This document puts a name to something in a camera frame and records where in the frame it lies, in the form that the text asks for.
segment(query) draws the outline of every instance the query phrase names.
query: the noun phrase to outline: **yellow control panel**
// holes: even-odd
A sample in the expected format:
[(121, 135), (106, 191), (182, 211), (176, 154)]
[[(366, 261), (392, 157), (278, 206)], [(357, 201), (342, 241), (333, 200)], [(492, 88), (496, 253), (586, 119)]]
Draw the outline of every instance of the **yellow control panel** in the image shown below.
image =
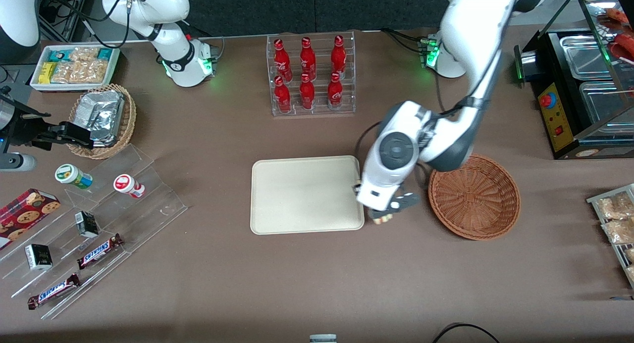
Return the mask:
[(541, 108), (541, 116), (544, 118), (550, 143), (555, 151), (560, 151), (566, 145), (573, 142), (573, 132), (570, 130), (564, 107), (559, 101), (559, 93), (555, 84), (551, 84), (537, 98), (539, 108)]

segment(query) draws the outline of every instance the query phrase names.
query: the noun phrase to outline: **red switch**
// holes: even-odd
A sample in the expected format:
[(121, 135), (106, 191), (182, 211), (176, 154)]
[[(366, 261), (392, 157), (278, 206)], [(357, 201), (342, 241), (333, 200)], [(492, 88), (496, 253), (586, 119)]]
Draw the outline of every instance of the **red switch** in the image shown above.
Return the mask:
[(550, 95), (545, 95), (539, 98), (539, 104), (543, 106), (544, 108), (548, 107), (551, 104), (551, 102), (553, 102), (553, 99)]

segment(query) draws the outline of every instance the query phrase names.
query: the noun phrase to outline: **cookie box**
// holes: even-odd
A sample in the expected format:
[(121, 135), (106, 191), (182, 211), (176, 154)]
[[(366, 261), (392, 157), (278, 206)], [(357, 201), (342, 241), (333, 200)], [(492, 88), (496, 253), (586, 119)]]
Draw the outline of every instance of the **cookie box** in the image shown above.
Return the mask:
[(59, 206), (57, 197), (31, 188), (0, 208), (0, 250)]
[(115, 73), (115, 67), (117, 66), (118, 57), (120, 54), (119, 49), (113, 49), (112, 54), (110, 54), (108, 67), (106, 68), (106, 75), (104, 76), (104, 80), (101, 83), (73, 83), (73, 84), (40, 84), (38, 81), (38, 77), (42, 72), (42, 68), (45, 65), (45, 62), (49, 61), (52, 52), (72, 49), (75, 47), (82, 48), (103, 48), (102, 45), (96, 43), (74, 43), (71, 45), (51, 45), (46, 46), (42, 50), (42, 54), (40, 55), (38, 65), (36, 66), (36, 70), (31, 77), (30, 86), (33, 87), (34, 90), (40, 91), (42, 93), (67, 93), (67, 92), (84, 92), (86, 90), (93, 90), (94, 88), (101, 87), (110, 83), (112, 79), (112, 75)]

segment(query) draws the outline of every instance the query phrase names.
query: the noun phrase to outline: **red bottle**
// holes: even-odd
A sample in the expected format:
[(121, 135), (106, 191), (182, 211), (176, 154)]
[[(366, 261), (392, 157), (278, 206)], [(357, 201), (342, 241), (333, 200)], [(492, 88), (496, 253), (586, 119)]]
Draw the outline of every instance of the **red bottle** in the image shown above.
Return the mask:
[(290, 57), (284, 50), (284, 43), (280, 39), (273, 41), (273, 46), (275, 47), (275, 67), (283, 81), (288, 83), (293, 80), (293, 71), (290, 70)]
[(308, 73), (302, 74), (302, 84), (299, 86), (299, 94), (302, 95), (302, 106), (306, 110), (313, 108), (313, 102), (315, 102), (315, 86), (311, 82), (311, 77)]
[(311, 47), (311, 39), (308, 37), (302, 38), (302, 52), (299, 54), (299, 59), (302, 61), (302, 72), (308, 73), (311, 81), (314, 81), (317, 78), (317, 58)]
[(278, 108), (281, 113), (290, 112), (290, 92), (281, 76), (275, 77), (275, 100), (278, 103)]
[(339, 110), (341, 108), (341, 94), (344, 88), (339, 81), (339, 74), (333, 72), (328, 84), (328, 108), (330, 110)]
[(330, 62), (332, 64), (332, 72), (339, 74), (339, 79), (346, 77), (346, 49), (344, 49), (344, 37), (335, 36), (335, 48), (330, 54)]

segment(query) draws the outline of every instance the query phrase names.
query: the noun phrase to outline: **small black box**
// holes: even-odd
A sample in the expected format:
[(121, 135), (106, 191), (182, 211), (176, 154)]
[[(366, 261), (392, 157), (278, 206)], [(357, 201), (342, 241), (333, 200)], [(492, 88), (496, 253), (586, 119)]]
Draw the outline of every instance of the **small black box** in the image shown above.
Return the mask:
[(99, 235), (97, 221), (95, 221), (95, 217), (88, 212), (84, 212), (83, 210), (77, 212), (75, 214), (75, 225), (77, 225), (79, 235), (83, 237), (94, 238)]
[(44, 270), (53, 267), (53, 258), (48, 246), (41, 244), (31, 244), (24, 248), (27, 253), (27, 262), (31, 270)]

